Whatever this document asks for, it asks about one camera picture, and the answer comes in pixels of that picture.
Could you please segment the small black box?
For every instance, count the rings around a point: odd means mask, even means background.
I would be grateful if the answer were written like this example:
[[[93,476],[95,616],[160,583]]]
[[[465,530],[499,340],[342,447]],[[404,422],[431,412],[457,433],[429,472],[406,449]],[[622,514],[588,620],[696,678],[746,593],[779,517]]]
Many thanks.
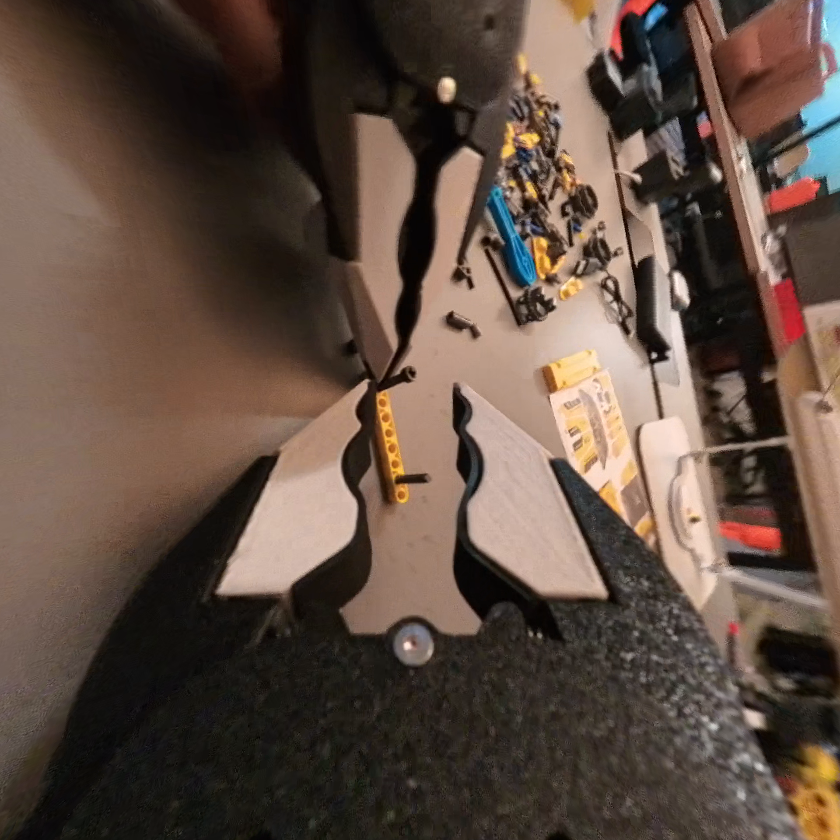
[[[606,113],[614,111],[624,99],[621,71],[611,51],[599,51],[586,70],[593,98]]]

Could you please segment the black battery charger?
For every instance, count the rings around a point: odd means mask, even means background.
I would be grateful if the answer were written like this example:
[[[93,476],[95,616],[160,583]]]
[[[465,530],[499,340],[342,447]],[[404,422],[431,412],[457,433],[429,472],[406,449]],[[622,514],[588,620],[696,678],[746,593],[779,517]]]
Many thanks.
[[[649,135],[670,121],[694,112],[698,103],[694,74],[663,86],[656,68],[640,65],[625,80],[623,97],[611,113],[612,133],[620,141],[639,131]]]

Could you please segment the white book stand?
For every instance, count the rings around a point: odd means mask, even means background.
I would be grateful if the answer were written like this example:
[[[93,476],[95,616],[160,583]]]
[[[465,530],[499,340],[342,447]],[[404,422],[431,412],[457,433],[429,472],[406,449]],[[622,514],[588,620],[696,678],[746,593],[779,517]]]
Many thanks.
[[[804,392],[794,402],[792,435],[693,449],[685,425],[670,417],[640,428],[639,455],[666,568],[699,610],[719,580],[799,604],[838,621],[839,411],[830,392]],[[766,581],[723,559],[716,523],[707,511],[700,467],[712,455],[790,452],[822,595]]]

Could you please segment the black wheel hub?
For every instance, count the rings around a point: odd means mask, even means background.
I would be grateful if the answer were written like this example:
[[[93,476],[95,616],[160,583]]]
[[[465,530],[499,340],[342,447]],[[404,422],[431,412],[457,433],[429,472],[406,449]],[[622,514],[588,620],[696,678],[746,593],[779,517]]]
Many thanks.
[[[622,246],[613,248],[609,245],[606,239],[606,226],[601,222],[584,239],[574,274],[577,277],[588,277],[596,272],[606,271],[612,261],[623,253]]]

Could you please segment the thick black rod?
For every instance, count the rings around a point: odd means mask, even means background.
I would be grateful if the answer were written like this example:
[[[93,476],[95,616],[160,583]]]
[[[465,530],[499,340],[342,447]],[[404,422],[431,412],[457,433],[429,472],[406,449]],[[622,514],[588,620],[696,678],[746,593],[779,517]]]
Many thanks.
[[[518,304],[516,303],[514,297],[511,294],[508,281],[504,277],[502,270],[497,262],[497,256],[499,248],[501,246],[501,240],[498,236],[494,234],[484,234],[480,240],[480,243],[485,257],[487,259],[487,262],[490,266],[490,269],[493,273],[493,276],[496,278],[497,284],[502,292],[502,295],[507,302],[508,308],[511,312],[514,322],[519,328],[521,328],[524,326],[522,315],[520,314]]]

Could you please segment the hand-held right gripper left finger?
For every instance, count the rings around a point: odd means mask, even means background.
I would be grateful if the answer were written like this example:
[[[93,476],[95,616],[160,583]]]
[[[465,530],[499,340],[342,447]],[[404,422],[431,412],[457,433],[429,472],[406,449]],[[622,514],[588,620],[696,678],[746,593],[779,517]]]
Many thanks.
[[[360,506],[343,457],[362,429],[359,408],[370,393],[369,382],[355,386],[281,447],[215,595],[289,595],[350,544]]]

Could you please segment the yellow toy vehicle model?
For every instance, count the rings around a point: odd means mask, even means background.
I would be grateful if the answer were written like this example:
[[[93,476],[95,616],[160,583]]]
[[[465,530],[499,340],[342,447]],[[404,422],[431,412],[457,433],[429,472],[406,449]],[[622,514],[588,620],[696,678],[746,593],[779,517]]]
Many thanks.
[[[804,838],[839,838],[839,764],[833,752],[801,746],[780,785]]]

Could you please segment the yellow thin beam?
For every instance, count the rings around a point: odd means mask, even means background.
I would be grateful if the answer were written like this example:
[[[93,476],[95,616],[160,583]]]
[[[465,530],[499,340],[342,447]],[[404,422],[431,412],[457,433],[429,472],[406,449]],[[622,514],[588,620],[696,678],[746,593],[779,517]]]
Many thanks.
[[[374,440],[385,498],[394,504],[408,502],[407,484],[397,480],[406,475],[389,391],[376,393],[374,399]]]

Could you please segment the blue plastic separator tool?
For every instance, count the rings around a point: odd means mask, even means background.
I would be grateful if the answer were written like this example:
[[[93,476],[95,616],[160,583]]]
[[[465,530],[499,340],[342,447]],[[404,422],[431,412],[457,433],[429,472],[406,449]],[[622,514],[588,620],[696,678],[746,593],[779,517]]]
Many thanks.
[[[538,281],[534,259],[518,233],[503,191],[498,185],[491,187],[486,209],[500,238],[501,253],[509,275],[520,288],[533,287]]]

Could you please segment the black charging dock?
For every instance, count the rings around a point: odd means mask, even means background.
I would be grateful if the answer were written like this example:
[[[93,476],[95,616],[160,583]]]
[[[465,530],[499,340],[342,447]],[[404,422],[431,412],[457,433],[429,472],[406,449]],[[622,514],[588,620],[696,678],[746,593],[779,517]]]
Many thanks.
[[[633,191],[643,204],[655,204],[669,197],[686,198],[722,184],[723,173],[712,161],[686,168],[678,157],[662,150],[633,170]]]

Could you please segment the black bevel gear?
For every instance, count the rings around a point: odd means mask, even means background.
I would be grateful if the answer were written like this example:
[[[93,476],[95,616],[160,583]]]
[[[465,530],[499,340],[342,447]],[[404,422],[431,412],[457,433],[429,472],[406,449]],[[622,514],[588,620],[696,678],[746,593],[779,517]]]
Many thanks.
[[[557,308],[557,302],[552,297],[547,297],[543,288],[538,285],[527,288],[514,303],[520,327],[545,321]]]

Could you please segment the yellow rectangular panel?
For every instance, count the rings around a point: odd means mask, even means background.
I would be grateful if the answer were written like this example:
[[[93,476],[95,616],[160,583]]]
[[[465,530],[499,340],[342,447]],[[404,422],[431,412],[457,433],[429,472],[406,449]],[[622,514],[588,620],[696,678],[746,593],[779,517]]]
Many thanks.
[[[578,385],[602,369],[595,350],[583,350],[542,367],[542,377],[549,394]]]

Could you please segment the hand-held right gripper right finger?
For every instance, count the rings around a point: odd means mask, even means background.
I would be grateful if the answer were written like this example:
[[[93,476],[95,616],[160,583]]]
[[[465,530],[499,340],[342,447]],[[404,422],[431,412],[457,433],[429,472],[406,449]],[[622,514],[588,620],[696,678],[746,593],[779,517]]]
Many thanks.
[[[485,620],[501,603],[551,621],[565,603],[608,602],[608,587],[562,487],[556,459],[464,383],[453,387],[457,468],[455,580]]]

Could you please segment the yellow fender piece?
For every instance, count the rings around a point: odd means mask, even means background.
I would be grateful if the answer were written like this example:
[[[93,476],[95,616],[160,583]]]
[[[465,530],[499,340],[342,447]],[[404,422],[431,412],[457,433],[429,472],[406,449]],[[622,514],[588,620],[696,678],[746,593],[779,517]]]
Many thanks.
[[[539,236],[530,238],[532,259],[538,278],[549,281],[556,277],[562,267],[568,246],[562,236]]]

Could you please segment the pile of small building pieces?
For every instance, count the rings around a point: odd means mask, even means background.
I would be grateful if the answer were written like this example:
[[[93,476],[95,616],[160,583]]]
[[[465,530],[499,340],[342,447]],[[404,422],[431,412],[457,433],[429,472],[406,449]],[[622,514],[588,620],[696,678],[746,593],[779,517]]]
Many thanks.
[[[568,254],[599,211],[594,188],[579,177],[571,154],[562,147],[562,130],[560,102],[543,89],[540,77],[520,54],[497,183],[531,255],[534,235],[562,236]]]

